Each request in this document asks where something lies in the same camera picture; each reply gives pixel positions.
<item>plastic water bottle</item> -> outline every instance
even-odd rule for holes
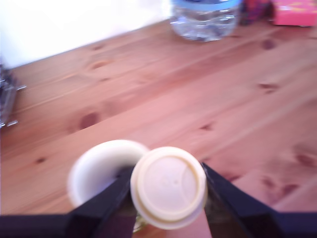
[[[217,41],[229,35],[239,20],[241,0],[172,0],[170,23],[192,41]]]

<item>white plastic cap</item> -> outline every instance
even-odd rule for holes
[[[165,230],[184,227],[205,206],[206,174],[187,151],[161,147],[145,154],[135,166],[131,196],[148,223]]]

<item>pink box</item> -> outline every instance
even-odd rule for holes
[[[314,0],[272,0],[275,25],[314,26],[317,4]]]

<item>wooden table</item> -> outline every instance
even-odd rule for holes
[[[317,30],[258,22],[217,42],[167,22],[19,68],[1,212],[67,212],[70,168],[113,139],[191,152],[260,201],[317,211]]]

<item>white lid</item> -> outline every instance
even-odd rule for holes
[[[131,177],[133,203],[149,223],[171,230],[188,225],[207,198],[204,169],[190,153],[161,147],[145,154]]]

